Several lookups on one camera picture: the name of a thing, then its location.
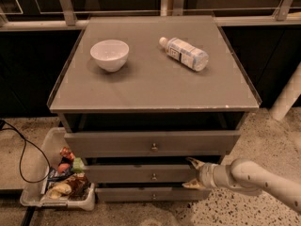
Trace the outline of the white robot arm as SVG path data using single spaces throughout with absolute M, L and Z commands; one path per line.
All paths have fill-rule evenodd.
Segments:
M 301 185 L 280 177 L 257 163 L 243 158 L 233 160 L 229 165 L 205 163 L 187 157 L 195 168 L 196 176 L 182 186 L 188 189 L 226 188 L 232 192 L 250 196 L 263 191 L 301 214 Z

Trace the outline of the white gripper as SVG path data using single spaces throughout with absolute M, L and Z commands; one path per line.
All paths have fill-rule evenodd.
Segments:
M 204 189 L 204 188 L 216 188 L 214 182 L 214 169 L 216 164 L 204 163 L 194 157 L 186 157 L 192 166 L 198 170 L 197 179 L 192 179 L 189 182 L 183 183 L 182 186 L 187 189 Z

